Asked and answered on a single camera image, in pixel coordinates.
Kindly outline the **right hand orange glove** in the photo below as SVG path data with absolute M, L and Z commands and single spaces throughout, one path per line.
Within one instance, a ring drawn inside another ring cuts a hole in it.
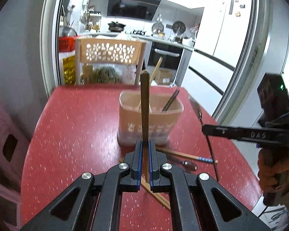
M 273 166 L 265 164 L 265 152 L 268 149 L 261 149 L 258 153 L 258 177 L 260 179 L 260 187 L 263 193 L 289 192 L 289 157 L 278 161 Z M 286 173 L 286 180 L 283 184 L 278 184 L 275 175 Z

